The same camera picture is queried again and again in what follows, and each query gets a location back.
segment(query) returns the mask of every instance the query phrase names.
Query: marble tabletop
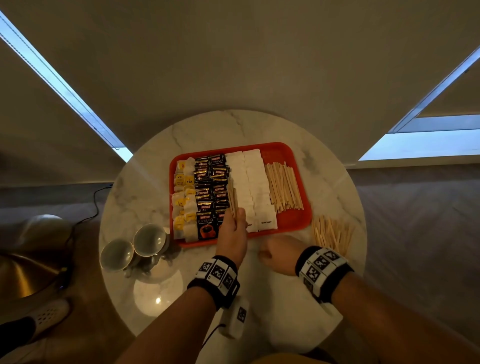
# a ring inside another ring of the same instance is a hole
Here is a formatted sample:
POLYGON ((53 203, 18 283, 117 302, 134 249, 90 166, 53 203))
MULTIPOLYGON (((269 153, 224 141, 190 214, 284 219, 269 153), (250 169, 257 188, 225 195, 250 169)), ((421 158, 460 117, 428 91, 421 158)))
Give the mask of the marble tabletop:
MULTIPOLYGON (((256 111, 212 111, 182 120, 158 133, 125 165, 110 191, 102 216, 99 250, 115 238, 132 240, 144 224, 169 226, 168 166, 183 153, 283 142, 295 155, 313 214, 343 218, 355 225, 347 258, 363 274, 367 254, 365 216, 357 190, 335 155, 317 138, 283 118, 256 111)), ((312 242, 310 227, 289 233, 312 242)), ((307 352, 320 344, 342 316, 332 306, 325 311, 297 277, 286 277, 262 266, 257 251, 262 238, 250 239, 239 269, 241 289, 251 311, 240 340, 216 333, 201 351, 198 363, 244 363, 274 351, 307 352)), ((145 329, 185 290, 200 264, 215 253, 215 245, 169 248, 151 275, 103 272, 108 294, 118 314, 135 335, 145 329)), ((222 310, 217 312, 215 327, 222 310)))

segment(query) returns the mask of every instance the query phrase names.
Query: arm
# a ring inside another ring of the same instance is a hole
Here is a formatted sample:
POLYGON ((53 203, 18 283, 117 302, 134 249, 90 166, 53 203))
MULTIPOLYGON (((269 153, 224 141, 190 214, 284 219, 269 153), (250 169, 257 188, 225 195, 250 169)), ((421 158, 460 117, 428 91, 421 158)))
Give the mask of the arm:
MULTIPOLYGON (((245 227, 245 210, 238 210, 237 221, 228 210, 218 235, 216 255, 226 256, 237 267, 247 252, 245 227)), ((117 364, 195 363, 215 312, 206 290, 188 289, 138 335, 117 364)))
MULTIPOLYGON (((294 276, 306 247, 291 236, 275 236, 262 245, 259 259, 278 273, 294 276)), ((332 303, 383 362, 480 362, 478 348, 368 286, 355 273, 347 273, 339 282, 332 303)))

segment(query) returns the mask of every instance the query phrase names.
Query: shoe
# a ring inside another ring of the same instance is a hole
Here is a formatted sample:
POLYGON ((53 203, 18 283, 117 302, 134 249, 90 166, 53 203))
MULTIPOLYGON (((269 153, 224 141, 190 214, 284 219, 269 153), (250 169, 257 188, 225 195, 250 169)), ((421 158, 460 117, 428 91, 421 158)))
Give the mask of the shoe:
POLYGON ((70 304, 65 299, 54 300, 28 314, 35 321, 35 333, 30 342, 42 332, 59 324, 70 313, 70 304))

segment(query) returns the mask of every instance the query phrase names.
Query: plastic tray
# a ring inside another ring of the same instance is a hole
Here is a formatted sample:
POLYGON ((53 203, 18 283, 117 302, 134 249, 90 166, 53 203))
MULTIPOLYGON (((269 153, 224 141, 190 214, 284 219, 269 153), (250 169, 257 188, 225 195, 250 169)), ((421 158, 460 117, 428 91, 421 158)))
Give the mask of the plastic tray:
MULTIPOLYGON (((290 147, 280 142, 255 144, 251 146, 234 146, 232 148, 205 150, 202 152, 186 153, 186 154, 181 154, 179 156, 176 156, 175 158, 172 159, 170 163, 170 171, 169 171, 170 195, 174 193, 173 175, 175 174, 177 161, 184 160, 189 157, 198 158, 198 157, 204 157, 204 156, 209 156, 214 154, 220 154, 220 153, 225 154, 225 153, 238 152, 240 150, 247 151, 252 149, 260 149, 260 154, 262 155, 264 164, 272 163, 272 162, 280 162, 283 164, 283 162, 286 162, 287 166, 293 168, 293 171, 295 172, 295 177, 297 178, 297 184, 299 186, 300 196, 301 196, 304 209, 303 210, 291 209, 291 210, 286 210, 284 212, 277 214, 276 220, 277 220, 278 229, 249 232, 248 238, 254 238, 261 235, 276 234, 279 232, 301 230, 309 226, 310 221, 312 220, 312 208, 310 207, 310 203, 308 202, 307 194, 305 193, 305 188, 303 187, 303 183, 301 181, 301 177, 300 177, 297 163, 295 161, 295 157, 293 156, 293 152, 290 149, 290 147)), ((173 232, 172 211, 173 211, 173 205, 170 199, 170 231, 173 232)), ((182 248, 193 248, 196 246, 216 244, 216 239, 202 240, 194 243, 186 243, 184 239, 178 239, 178 240, 175 240, 175 242, 182 248)))

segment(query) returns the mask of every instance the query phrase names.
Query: wooden floor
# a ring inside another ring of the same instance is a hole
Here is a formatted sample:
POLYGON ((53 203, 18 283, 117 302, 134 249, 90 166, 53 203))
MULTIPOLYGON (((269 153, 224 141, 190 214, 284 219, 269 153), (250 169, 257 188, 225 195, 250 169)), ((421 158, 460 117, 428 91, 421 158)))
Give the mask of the wooden floor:
MULTIPOLYGON (((350 175, 367 218, 366 280, 480 346, 480 165, 352 170, 350 175)), ((88 201, 97 187, 0 190, 0 219, 56 213, 80 220, 94 212, 88 201)), ((77 244, 76 272, 66 292, 74 304, 71 316, 0 364, 111 363, 133 340, 105 291, 97 234, 98 219, 84 227, 77 244)), ((378 362, 347 322, 322 347, 339 363, 378 362)))

